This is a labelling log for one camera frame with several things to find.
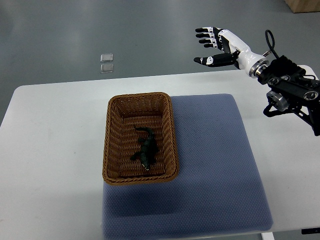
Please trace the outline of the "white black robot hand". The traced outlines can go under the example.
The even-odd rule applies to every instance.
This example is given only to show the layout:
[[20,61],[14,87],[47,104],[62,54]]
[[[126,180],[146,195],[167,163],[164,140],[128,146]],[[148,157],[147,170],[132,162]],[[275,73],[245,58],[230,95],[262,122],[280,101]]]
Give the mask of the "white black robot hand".
[[205,48],[221,51],[208,57],[195,57],[194,62],[215,68],[234,65],[244,70],[251,78],[256,78],[268,66],[265,56],[252,52],[251,48],[230,30],[214,26],[195,30],[199,43]]

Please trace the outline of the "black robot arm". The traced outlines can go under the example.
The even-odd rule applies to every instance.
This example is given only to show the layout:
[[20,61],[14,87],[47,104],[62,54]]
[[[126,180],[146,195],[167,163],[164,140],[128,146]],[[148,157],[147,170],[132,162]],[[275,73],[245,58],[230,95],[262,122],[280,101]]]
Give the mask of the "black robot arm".
[[262,85],[268,85],[268,105],[263,114],[269,118],[293,113],[320,135],[320,81],[286,56],[262,63],[254,71]]

